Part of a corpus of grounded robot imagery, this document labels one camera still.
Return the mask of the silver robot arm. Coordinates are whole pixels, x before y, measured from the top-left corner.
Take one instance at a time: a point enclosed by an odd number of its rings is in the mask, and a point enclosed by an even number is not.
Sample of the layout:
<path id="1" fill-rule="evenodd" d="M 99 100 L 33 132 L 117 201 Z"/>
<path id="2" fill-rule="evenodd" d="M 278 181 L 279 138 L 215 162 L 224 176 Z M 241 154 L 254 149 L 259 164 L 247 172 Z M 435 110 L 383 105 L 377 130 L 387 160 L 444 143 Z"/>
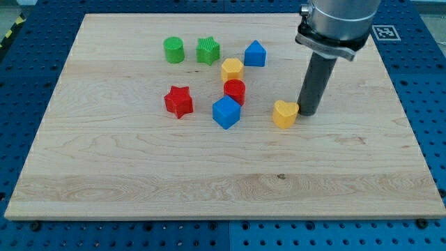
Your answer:
<path id="1" fill-rule="evenodd" d="M 380 0 L 308 0 L 295 41 L 327 59 L 352 61 L 366 43 Z"/>

